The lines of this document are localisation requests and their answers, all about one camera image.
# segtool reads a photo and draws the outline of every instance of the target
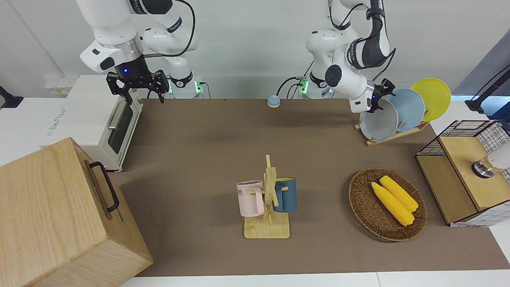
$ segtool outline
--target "yellow plate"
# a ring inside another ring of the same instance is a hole
[[[425,103],[427,113],[423,117],[424,122],[429,122],[442,116],[451,102],[451,92],[448,85],[434,78],[423,79],[411,87],[420,94]]]

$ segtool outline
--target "wooden mug tree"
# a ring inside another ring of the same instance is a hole
[[[289,214],[273,211],[273,204],[279,205],[274,189],[275,184],[276,168],[271,166],[271,159],[269,155],[266,155],[266,172],[262,190],[265,203],[264,215],[244,218],[245,238],[286,239],[290,237]]]

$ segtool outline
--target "white robotic arm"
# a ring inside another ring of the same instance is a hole
[[[388,80],[375,85],[359,73],[360,69],[383,65],[393,53],[386,36],[383,7],[379,0],[331,0],[330,4],[326,16],[335,30],[313,31],[307,37],[307,49],[314,55],[307,75],[307,96],[323,98],[332,88],[349,97],[352,112],[373,112],[380,97],[394,88]],[[350,24],[351,11],[360,6],[367,8],[367,20],[371,19],[372,24],[366,38],[358,38]]]
[[[193,8],[189,6],[194,17]],[[153,15],[160,26],[148,28],[143,34],[143,42],[156,53],[168,55],[168,74],[170,80],[171,97],[177,99],[191,99],[202,92],[196,74],[190,68],[184,52],[194,51],[198,47],[198,39],[194,36],[195,23],[190,27],[183,22],[176,9],[168,9],[166,13]]]
[[[129,94],[131,88],[147,88],[154,91],[163,103],[163,94],[170,90],[170,84],[162,70],[156,73],[149,71],[145,62],[145,57],[148,56],[143,55],[141,38],[130,20],[130,12],[154,15],[155,20],[162,25],[150,34],[146,31],[150,46],[160,52],[156,56],[178,57],[186,51],[194,50],[197,45],[196,41],[194,43],[191,41],[194,21],[190,32],[189,29],[183,29],[185,26],[180,16],[171,12],[172,0],[76,0],[76,2],[85,20],[92,26],[95,37],[95,41],[81,54],[82,61],[98,73],[115,67],[116,73],[108,73],[107,83],[113,94],[125,97],[128,103],[132,102]],[[154,37],[159,36],[154,32],[160,29],[164,30],[161,33],[164,36],[163,40]],[[171,45],[171,48],[161,48],[166,44]],[[183,49],[180,53],[167,54],[181,47]],[[173,59],[170,62],[176,63],[174,66],[179,71],[187,70],[188,74],[191,71],[184,58]],[[119,86],[119,81],[123,83],[122,87]]]

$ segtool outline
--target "blue mug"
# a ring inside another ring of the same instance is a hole
[[[297,210],[296,179],[293,177],[280,177],[276,179],[274,187],[278,206],[274,206],[276,212],[294,212]]]

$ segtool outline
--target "plate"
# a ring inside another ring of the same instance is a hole
[[[402,186],[418,203],[412,224],[402,226],[375,195],[371,182],[389,176]],[[427,207],[418,190],[400,174],[383,168],[368,168],[358,172],[349,185],[349,201],[357,219],[370,232],[385,240],[399,242],[421,234],[427,223]]]
[[[364,136],[373,141],[385,141],[390,138],[398,127],[398,114],[395,107],[388,101],[379,100],[384,110],[374,113],[363,112],[360,115],[360,127]]]
[[[420,94],[411,89],[400,89],[393,92],[396,96],[388,96],[386,100],[397,110],[399,121],[404,121],[398,132],[412,130],[420,124],[425,113],[425,103]]]
[[[450,106],[450,88],[439,79],[428,78],[420,80],[411,89],[420,94],[425,103],[427,114],[423,117],[424,122],[439,118]]]

